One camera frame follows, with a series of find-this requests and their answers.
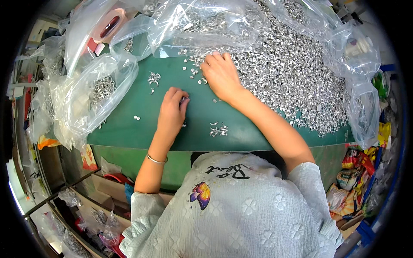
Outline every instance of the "woman's right hand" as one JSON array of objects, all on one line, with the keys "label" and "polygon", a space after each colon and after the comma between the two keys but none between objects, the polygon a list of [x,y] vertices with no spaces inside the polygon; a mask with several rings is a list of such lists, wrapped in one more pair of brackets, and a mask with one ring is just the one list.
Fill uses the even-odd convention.
[{"label": "woman's right hand", "polygon": [[212,55],[206,55],[201,69],[212,91],[230,105],[233,105],[238,96],[246,91],[240,83],[237,68],[228,53],[221,56],[215,51]]}]

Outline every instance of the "colorful bag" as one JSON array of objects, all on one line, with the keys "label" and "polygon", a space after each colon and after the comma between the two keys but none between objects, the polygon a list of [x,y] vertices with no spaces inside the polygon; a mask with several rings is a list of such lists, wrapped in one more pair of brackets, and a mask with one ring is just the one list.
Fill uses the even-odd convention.
[{"label": "colorful bag", "polygon": [[360,172],[357,169],[343,169],[336,176],[337,183],[344,190],[351,191],[357,183],[357,176],[359,174]]},{"label": "colorful bag", "polygon": [[338,189],[336,184],[332,184],[326,193],[328,202],[328,209],[331,212],[340,214],[340,211],[344,208],[344,201],[349,195],[349,191],[344,189]]}]

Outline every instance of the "silver bangle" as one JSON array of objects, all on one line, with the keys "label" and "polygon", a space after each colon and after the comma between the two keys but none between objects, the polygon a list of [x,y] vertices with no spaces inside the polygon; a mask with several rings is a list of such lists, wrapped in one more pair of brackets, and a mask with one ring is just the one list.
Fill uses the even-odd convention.
[{"label": "silver bangle", "polygon": [[149,156],[149,153],[146,153],[146,157],[148,157],[148,159],[150,159],[151,161],[155,162],[156,164],[165,164],[166,162],[168,162],[168,157],[166,157],[164,162],[160,162],[160,161],[156,161],[154,160],[151,156]]}]

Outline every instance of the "green cutting mat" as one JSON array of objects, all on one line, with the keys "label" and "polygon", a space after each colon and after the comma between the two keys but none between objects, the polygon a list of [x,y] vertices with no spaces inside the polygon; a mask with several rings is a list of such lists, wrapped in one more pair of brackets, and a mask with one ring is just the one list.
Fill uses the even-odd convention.
[{"label": "green cutting mat", "polygon": [[[256,151],[270,150],[271,145],[258,128],[239,111],[223,101],[213,102],[218,97],[208,85],[198,84],[201,70],[194,79],[190,70],[192,62],[184,63],[184,57],[154,58],[150,56],[139,62],[139,74],[126,96],[107,118],[101,129],[88,136],[88,143],[102,146],[148,149],[157,128],[157,119],[163,97],[171,87],[179,87],[190,95],[186,113],[187,127],[182,128],[171,150],[176,151]],[[150,72],[159,73],[159,87],[147,82]],[[224,122],[228,136],[209,135],[210,123]],[[353,142],[349,126],[335,134],[318,137],[316,131],[297,128],[310,147]]]}]

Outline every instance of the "person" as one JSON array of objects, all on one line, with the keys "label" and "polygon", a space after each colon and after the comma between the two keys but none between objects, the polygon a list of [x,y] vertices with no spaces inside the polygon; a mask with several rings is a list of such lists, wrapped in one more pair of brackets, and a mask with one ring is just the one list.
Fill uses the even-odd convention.
[{"label": "person", "polygon": [[253,154],[209,152],[195,160],[165,207],[158,195],[162,172],[190,101],[171,87],[136,177],[122,252],[128,258],[333,257],[342,234],[303,138],[243,88],[228,53],[207,55],[201,69],[217,97],[251,119],[282,157],[287,179]]}]

